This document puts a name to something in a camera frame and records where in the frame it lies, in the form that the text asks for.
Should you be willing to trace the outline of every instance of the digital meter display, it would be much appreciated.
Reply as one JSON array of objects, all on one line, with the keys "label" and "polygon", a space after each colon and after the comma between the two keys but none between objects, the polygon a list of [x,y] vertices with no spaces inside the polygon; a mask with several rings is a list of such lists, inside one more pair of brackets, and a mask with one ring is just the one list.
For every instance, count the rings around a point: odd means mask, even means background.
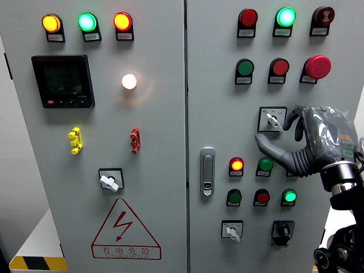
[{"label": "digital meter display", "polygon": [[44,108],[95,105],[87,55],[33,56],[32,63]]},{"label": "digital meter display", "polygon": [[77,66],[45,65],[43,71],[50,94],[82,94],[80,74]]}]

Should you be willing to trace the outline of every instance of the white light bulb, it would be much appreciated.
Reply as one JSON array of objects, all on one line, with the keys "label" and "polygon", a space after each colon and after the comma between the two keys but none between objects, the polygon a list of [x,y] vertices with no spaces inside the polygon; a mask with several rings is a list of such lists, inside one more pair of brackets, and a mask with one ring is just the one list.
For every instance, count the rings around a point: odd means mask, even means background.
[{"label": "white light bulb", "polygon": [[133,74],[127,74],[121,80],[122,85],[126,89],[133,89],[137,85],[137,78]]}]

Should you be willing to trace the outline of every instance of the yellow and black striped tape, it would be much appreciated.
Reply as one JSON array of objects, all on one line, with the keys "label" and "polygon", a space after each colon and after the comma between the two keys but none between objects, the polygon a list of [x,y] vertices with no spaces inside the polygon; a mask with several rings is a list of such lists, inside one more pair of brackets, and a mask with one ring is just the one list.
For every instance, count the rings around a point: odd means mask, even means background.
[{"label": "yellow and black striped tape", "polygon": [[55,270],[68,271],[63,257],[24,257],[15,256],[9,264],[12,270]]}]

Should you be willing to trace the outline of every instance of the robotic arm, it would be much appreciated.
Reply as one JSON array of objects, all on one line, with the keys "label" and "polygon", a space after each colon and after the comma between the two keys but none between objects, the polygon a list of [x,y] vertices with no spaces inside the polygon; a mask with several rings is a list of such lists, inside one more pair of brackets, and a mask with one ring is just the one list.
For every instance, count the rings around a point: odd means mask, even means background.
[{"label": "robotic arm", "polygon": [[[357,224],[338,230],[329,249],[315,250],[319,273],[338,272],[338,268],[363,273],[364,187],[360,173],[364,170],[364,141],[361,139],[359,145],[348,114],[331,107],[295,106],[283,130],[289,130],[296,119],[295,140],[302,140],[305,134],[303,149],[287,152],[273,145],[265,135],[256,134],[258,148],[292,175],[303,177],[319,172],[324,189],[333,195],[332,208],[353,211]],[[356,162],[362,164],[360,169]]]}]

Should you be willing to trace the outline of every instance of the warning triangle sign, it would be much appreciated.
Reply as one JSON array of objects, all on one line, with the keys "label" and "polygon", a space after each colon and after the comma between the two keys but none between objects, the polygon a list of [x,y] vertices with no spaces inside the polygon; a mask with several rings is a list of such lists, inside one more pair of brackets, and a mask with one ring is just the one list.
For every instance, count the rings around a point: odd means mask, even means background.
[{"label": "warning triangle sign", "polygon": [[162,248],[123,198],[116,199],[91,248],[94,258],[162,259]]}]

